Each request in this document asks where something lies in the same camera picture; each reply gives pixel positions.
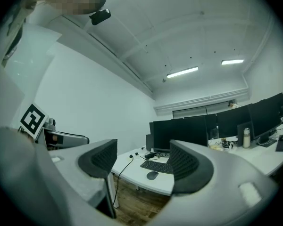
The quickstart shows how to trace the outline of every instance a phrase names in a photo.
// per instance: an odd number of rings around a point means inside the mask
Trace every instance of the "wooden floor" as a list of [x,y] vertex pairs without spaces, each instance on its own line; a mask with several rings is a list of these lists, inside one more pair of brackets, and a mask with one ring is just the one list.
[[[113,176],[115,187],[117,177]],[[151,191],[136,190],[135,185],[119,179],[117,221],[123,225],[140,226],[148,223],[166,205],[170,197]]]

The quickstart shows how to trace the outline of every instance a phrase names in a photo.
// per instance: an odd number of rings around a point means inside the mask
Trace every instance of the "fluorescent light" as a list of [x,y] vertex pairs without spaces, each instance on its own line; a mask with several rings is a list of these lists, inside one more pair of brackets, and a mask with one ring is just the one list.
[[176,72],[176,73],[167,74],[166,76],[167,76],[168,79],[170,79],[172,77],[182,75],[182,74],[185,74],[185,73],[194,72],[194,71],[198,71],[198,67],[194,67],[194,68],[187,69],[187,70],[181,70],[181,71]]
[[244,59],[222,60],[221,65],[241,64],[243,61]]

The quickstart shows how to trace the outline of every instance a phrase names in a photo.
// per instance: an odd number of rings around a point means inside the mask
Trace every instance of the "white desk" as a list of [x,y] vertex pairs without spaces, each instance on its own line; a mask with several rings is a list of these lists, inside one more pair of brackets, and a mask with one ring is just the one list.
[[[279,130],[271,137],[276,137],[277,135],[282,134],[283,130]],[[221,139],[210,141],[210,144],[213,145],[214,142],[220,140]],[[228,137],[227,140],[236,141],[237,138]],[[283,165],[283,152],[276,152],[276,145],[277,143],[274,143],[269,147],[262,147],[256,145],[256,143],[253,142],[250,148],[245,149],[243,147],[234,147],[230,153],[244,158],[249,163],[254,165],[257,169],[262,171],[262,173],[270,176]],[[112,172],[119,175],[119,173],[125,168],[125,166],[132,160],[132,158],[129,158],[129,155],[132,154],[134,157],[133,162],[123,171],[120,177],[136,186],[140,186],[152,192],[170,195],[174,186],[173,175],[159,173],[156,179],[148,180],[147,174],[150,172],[150,170],[140,167],[140,165],[144,161],[144,159],[142,159],[140,156],[144,156],[147,153],[149,152],[146,151],[146,148],[144,148],[143,150],[139,148],[119,155],[112,168]],[[155,161],[167,162],[167,160],[168,157],[163,157]]]

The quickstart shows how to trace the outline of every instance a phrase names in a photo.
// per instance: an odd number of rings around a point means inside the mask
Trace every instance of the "desk leg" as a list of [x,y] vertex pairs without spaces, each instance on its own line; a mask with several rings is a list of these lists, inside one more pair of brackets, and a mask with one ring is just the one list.
[[[109,173],[109,176],[108,176],[108,187],[109,187],[109,192],[110,192],[110,195],[111,195],[111,200],[112,200],[112,203],[113,203],[116,192],[115,192],[115,186],[114,186],[112,173]],[[116,209],[119,207],[117,198],[115,199],[114,207]]]

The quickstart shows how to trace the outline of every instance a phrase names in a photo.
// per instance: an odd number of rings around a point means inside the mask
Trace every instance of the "white bottle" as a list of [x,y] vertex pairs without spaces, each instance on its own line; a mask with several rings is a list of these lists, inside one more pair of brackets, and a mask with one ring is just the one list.
[[245,128],[243,131],[243,147],[249,148],[250,147],[250,129]]

